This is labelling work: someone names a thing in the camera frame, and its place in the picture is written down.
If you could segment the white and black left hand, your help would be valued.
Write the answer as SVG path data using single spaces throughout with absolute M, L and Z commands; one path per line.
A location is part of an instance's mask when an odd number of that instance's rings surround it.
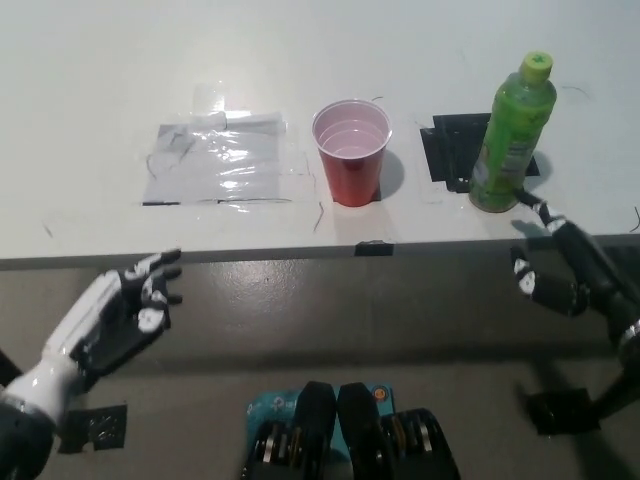
M 50 334 L 39 362 L 9 383 L 1 402 L 59 428 L 76 397 L 171 328 L 170 307 L 182 296 L 171 294 L 168 282 L 181 274 L 180 257 L 174 249 L 98 275 Z

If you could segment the black right hand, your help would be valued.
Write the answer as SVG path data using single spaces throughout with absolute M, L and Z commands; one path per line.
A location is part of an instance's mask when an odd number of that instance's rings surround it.
M 524 189 L 516 200 L 533 210 L 550 233 L 574 273 L 573 281 L 536 271 L 519 247 L 511 249 L 514 276 L 520 291 L 532 301 L 574 317 L 591 308 L 603 315 L 610 341 L 622 351 L 639 342 L 639 290 L 587 234 L 546 200 Z

